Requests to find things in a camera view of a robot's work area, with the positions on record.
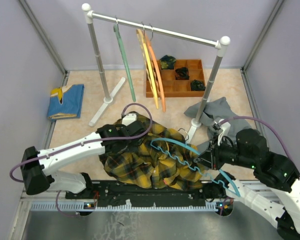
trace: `gray wall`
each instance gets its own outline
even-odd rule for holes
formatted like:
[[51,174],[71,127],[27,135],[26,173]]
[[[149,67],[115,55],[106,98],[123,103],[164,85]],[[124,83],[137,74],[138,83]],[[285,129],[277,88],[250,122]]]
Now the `gray wall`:
[[[23,185],[9,178],[25,148],[42,147],[52,88],[62,75],[16,0],[0,1],[0,240],[8,237]],[[21,177],[19,170],[15,176]]]
[[300,170],[300,0],[286,1],[247,74],[260,117],[279,132]]
[[[242,67],[276,0],[27,0],[58,50],[68,70],[95,69],[96,61],[81,6],[88,2],[97,13],[207,39],[231,38],[222,67]],[[94,20],[105,68],[123,67],[113,23]],[[136,30],[120,26],[130,68],[142,68]],[[157,58],[202,59],[211,67],[212,47],[155,34]]]

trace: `wooden box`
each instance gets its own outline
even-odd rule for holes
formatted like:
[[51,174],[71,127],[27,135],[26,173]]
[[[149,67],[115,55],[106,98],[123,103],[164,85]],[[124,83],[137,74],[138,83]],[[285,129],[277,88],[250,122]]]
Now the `wooden box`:
[[[191,91],[190,83],[199,80],[206,85],[202,61],[200,59],[177,59],[174,69],[161,69],[160,61],[157,60],[162,78],[164,96],[166,98],[202,97],[205,91]],[[189,71],[189,80],[176,80],[176,69],[186,67]],[[152,98],[149,79],[146,75],[145,96]]]

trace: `gray cloth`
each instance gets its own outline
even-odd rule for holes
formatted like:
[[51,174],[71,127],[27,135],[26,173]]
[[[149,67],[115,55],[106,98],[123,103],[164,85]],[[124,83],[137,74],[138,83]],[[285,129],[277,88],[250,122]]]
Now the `gray cloth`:
[[[192,105],[188,107],[188,109],[184,112],[184,114],[189,118],[195,118],[197,115],[197,111],[199,109],[200,102],[198,102],[195,105]],[[230,117],[237,116],[233,111],[231,111],[231,108],[227,102],[227,99],[225,97],[222,97],[218,100],[207,102],[206,106],[204,108],[203,114],[201,115],[200,122],[208,127],[207,129],[207,135],[209,139],[212,139],[216,132],[211,128],[212,125],[214,125],[214,121],[218,118],[221,119],[227,119]],[[236,134],[243,130],[243,129],[250,129],[250,124],[245,119],[234,119],[229,121],[231,127],[227,134],[229,138],[233,141],[233,143],[236,142]],[[206,141],[200,145],[198,145],[199,152],[203,153],[209,145],[209,141]]]

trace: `plaid shirt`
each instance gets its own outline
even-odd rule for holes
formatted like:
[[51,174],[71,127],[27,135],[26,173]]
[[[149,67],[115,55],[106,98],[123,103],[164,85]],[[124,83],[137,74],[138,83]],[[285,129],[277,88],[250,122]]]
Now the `plaid shirt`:
[[[147,129],[150,119],[136,114],[137,119],[143,123],[144,129]],[[122,121],[119,119],[115,124],[121,123]],[[120,182],[135,184],[146,189],[161,189],[169,186],[187,191],[201,188],[200,173],[150,146],[151,140],[156,138],[174,139],[185,143],[185,138],[178,131],[153,122],[151,130],[139,140],[138,145],[128,146],[120,152],[100,155],[99,159],[104,170],[109,176],[115,177]],[[164,151],[169,151],[172,156],[178,156],[181,162],[186,160],[191,167],[197,166],[202,173],[204,172],[202,164],[192,161],[196,156],[195,153],[171,142],[155,141],[153,144],[161,147]]]

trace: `folded blue cloth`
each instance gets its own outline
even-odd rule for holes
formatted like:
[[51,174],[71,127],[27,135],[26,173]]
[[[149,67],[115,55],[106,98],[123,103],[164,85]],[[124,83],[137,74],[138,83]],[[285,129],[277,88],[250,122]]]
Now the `folded blue cloth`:
[[84,89],[83,84],[53,89],[50,96],[48,118],[52,121],[80,118]]

